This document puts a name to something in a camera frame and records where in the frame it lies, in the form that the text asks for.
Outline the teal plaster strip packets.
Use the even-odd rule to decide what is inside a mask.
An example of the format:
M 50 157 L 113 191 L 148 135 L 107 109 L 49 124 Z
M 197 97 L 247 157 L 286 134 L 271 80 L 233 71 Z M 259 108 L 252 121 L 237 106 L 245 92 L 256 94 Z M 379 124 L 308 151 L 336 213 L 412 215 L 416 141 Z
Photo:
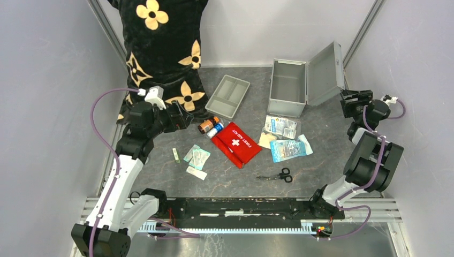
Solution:
M 184 156 L 183 160 L 189 163 L 189 166 L 202 170 L 211 153 L 200 148 L 198 145 L 193 145 Z

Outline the silver metal case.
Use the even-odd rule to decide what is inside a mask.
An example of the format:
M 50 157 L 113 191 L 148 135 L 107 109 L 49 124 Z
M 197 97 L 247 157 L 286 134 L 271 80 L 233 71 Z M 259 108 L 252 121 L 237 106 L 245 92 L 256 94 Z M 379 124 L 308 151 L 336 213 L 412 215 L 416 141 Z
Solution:
M 345 89 L 342 46 L 333 41 L 308 61 L 274 59 L 267 113 L 299 118 Z

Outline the red first aid pouch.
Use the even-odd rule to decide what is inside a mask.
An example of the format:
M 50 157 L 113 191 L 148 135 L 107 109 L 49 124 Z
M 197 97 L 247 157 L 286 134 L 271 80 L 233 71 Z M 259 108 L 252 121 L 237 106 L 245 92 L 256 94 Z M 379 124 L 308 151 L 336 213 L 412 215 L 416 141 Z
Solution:
M 230 122 L 213 138 L 212 143 L 238 168 L 242 169 L 262 148 L 236 123 Z

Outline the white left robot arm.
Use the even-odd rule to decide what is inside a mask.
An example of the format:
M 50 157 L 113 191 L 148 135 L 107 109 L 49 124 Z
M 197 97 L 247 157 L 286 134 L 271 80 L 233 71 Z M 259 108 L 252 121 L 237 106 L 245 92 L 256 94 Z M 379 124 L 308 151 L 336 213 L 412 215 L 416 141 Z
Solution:
M 130 110 L 128 123 L 114 151 L 114 164 L 105 188 L 83 224 L 75 224 L 71 237 L 82 256 L 127 256 L 131 239 L 150 217 L 168 212 L 164 191 L 145 189 L 128 210 L 124 207 L 132 185 L 162 133 L 186 129 L 193 115 L 177 102 L 160 109 L 139 102 Z

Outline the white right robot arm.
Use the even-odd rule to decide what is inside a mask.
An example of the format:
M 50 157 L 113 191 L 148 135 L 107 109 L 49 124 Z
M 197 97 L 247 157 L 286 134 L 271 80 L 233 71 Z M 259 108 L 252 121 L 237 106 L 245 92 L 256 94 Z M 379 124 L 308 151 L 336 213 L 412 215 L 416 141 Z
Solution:
M 390 184 L 404 148 L 379 134 L 377 127 L 392 119 L 390 106 L 400 104 L 403 117 L 405 104 L 396 96 L 374 99 L 371 90 L 343 90 L 341 107 L 346 118 L 353 118 L 347 135 L 355 148 L 342 177 L 318 189 L 309 201 L 309 212 L 315 218 L 334 216 L 344 210 L 344 202 L 370 192 L 382 192 Z

